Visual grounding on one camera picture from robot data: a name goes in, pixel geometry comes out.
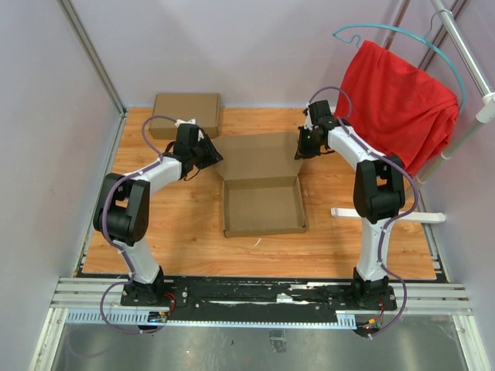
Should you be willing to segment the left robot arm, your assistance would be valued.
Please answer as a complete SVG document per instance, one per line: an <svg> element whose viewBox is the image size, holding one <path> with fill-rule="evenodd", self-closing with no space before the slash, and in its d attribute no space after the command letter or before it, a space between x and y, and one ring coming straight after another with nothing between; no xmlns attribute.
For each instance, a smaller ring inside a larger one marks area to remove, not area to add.
<svg viewBox="0 0 495 371"><path fill-rule="evenodd" d="M145 237L152 195L173 182L190 180L194 169L223 160L194 119L178 120L176 128L176 140L155 161L124 175L109 173L101 186L93 227L117 249L129 269L122 304L159 305L168 291Z"/></svg>

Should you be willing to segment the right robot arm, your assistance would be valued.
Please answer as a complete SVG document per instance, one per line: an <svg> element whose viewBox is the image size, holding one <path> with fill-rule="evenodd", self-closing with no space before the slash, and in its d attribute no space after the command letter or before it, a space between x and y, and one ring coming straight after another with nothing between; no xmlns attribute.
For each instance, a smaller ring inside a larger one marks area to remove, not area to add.
<svg viewBox="0 0 495 371"><path fill-rule="evenodd" d="M304 115L295 158L314 158L326 149L341 155L355 171L353 207L362 221L362 246L350 288L337 299L342 305L360 309L395 310L397 303L384 265L390 228L405 205L402 162L369 146L347 121L332 115L325 100L309 104Z"/></svg>

